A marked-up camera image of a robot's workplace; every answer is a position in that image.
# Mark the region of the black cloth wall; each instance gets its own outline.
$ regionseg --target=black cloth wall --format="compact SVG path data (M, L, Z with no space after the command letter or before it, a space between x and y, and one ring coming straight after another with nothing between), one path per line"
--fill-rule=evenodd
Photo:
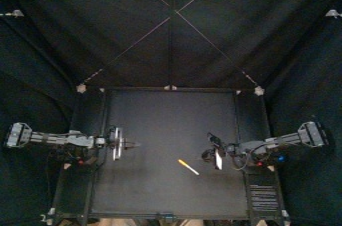
M13 1L0 0L1 12ZM14 122L37 131L68 130L73 91L52 51L28 18L0 18L0 140ZM0 148L0 225L36 226L56 182L48 150Z
M175 8L189 1L173 0ZM181 13L227 57L175 17L116 60L172 16L159 0L0 0L1 13L25 13L0 18L0 139L16 121L66 131L75 85L104 66L89 84L254 88L237 66L266 87L275 135L315 119L331 132L328 147L294 151L282 180L296 222L336 225L342 21L324 18L332 1L196 0ZM0 152L0 225L36 220L46 207L46 150L16 153Z
M340 11L340 2L331 7ZM307 121L322 122L330 146L294 149L280 170L286 205L295 225L342 222L342 20L324 18L283 62L267 89L275 135Z

